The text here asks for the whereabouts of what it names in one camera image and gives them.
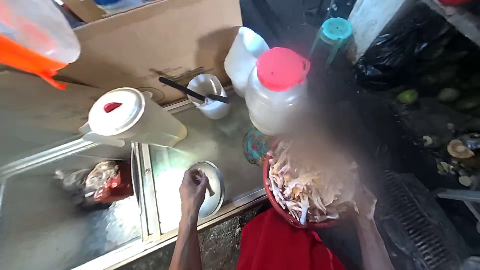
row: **pink lid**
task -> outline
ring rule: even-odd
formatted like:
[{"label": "pink lid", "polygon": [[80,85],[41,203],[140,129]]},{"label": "pink lid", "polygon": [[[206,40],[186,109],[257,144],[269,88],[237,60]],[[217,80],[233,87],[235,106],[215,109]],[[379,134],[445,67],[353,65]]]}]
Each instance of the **pink lid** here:
[{"label": "pink lid", "polygon": [[257,61],[258,80],[269,90],[277,92],[303,83],[309,69],[310,61],[281,47],[269,49]]}]

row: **hand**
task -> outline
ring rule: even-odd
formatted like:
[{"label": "hand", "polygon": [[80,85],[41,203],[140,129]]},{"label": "hand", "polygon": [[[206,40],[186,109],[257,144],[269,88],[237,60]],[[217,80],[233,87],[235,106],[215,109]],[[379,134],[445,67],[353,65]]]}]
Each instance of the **hand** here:
[{"label": "hand", "polygon": [[180,186],[182,219],[197,222],[198,211],[205,200],[208,178],[201,170],[186,171]]},{"label": "hand", "polygon": [[359,185],[355,195],[355,203],[357,204],[357,208],[359,210],[358,218],[373,220],[377,198],[375,198],[375,196],[367,187]]}]

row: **cardboard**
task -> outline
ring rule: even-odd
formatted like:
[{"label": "cardboard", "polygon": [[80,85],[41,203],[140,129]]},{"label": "cardboard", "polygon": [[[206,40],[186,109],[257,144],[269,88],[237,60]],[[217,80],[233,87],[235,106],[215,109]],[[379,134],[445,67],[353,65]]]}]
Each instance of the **cardboard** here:
[{"label": "cardboard", "polygon": [[107,15],[93,0],[63,0],[63,3],[86,23],[100,20]]},{"label": "cardboard", "polygon": [[210,73],[229,82],[223,61],[242,25],[238,0],[165,0],[75,29],[82,52],[60,79],[106,90],[150,87],[160,104],[185,98],[182,85]]}]

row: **white lid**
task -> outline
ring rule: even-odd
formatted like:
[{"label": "white lid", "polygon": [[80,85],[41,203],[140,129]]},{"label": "white lid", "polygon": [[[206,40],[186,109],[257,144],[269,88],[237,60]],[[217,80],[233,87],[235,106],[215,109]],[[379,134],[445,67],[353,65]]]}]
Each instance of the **white lid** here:
[{"label": "white lid", "polygon": [[[106,112],[109,103],[121,105]],[[145,97],[134,88],[122,87],[111,90],[93,104],[88,114],[90,129],[102,136],[113,136],[131,128],[145,110]]]}]

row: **red plastic bowl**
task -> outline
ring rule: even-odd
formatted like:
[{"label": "red plastic bowl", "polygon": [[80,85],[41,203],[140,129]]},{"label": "red plastic bowl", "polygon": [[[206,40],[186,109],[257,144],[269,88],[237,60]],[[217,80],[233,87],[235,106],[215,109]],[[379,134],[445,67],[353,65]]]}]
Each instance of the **red plastic bowl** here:
[{"label": "red plastic bowl", "polygon": [[[270,147],[270,150],[273,151],[273,149],[276,148],[276,146],[278,145],[278,143],[280,142],[280,140],[276,140],[272,143],[271,147]],[[330,226],[334,226],[338,223],[339,220],[325,220],[323,222],[310,222],[310,221],[307,221],[307,224],[303,225],[302,223],[298,222],[298,220],[296,220],[294,217],[292,217],[289,213],[288,213],[288,209],[283,209],[278,203],[277,201],[275,200],[275,197],[273,196],[273,193],[272,191],[270,190],[270,188],[268,188],[268,185],[267,185],[267,179],[268,179],[268,172],[270,171],[270,164],[268,163],[268,161],[271,159],[272,157],[269,156],[269,155],[266,155],[265,157],[265,161],[264,161],[264,172],[263,172],[263,179],[264,179],[264,189],[265,189],[265,192],[267,193],[267,197],[268,197],[268,200],[270,201],[270,203],[272,204],[273,208],[275,208],[275,210],[285,219],[287,220],[290,224],[292,224],[293,226],[297,227],[297,228],[300,228],[300,229],[322,229],[322,228],[326,228],[326,227],[330,227]]]}]

